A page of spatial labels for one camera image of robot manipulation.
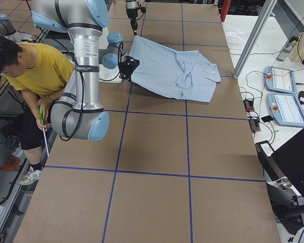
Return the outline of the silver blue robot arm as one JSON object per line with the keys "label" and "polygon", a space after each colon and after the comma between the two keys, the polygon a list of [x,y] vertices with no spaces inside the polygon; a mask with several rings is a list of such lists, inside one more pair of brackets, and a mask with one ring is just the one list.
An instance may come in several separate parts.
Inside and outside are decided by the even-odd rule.
{"label": "silver blue robot arm", "polygon": [[[126,14],[130,19],[131,28],[133,30],[134,36],[137,35],[138,23],[139,20],[145,13],[146,7],[142,6],[138,1],[135,0],[125,0],[126,2]],[[138,11],[142,13],[142,16],[138,17]]]}
{"label": "silver blue robot arm", "polygon": [[118,77],[131,80],[139,60],[127,55],[118,32],[107,36],[106,49],[99,49],[109,23],[105,1],[34,1],[31,12],[35,25],[68,33],[74,49],[74,71],[51,111],[53,130],[67,140],[103,139],[110,118],[99,101],[99,65],[117,67]]}

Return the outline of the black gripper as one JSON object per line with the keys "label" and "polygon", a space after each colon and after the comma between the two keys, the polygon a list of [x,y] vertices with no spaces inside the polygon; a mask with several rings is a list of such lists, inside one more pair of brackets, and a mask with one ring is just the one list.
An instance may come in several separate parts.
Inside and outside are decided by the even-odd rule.
{"label": "black gripper", "polygon": [[130,24],[133,30],[133,34],[137,35],[137,29],[138,29],[137,18],[130,18]]}
{"label": "black gripper", "polygon": [[118,64],[120,75],[119,78],[122,80],[127,80],[131,82],[131,75],[134,72],[134,70],[139,66],[140,61],[131,57],[126,56],[125,61],[120,62]]}

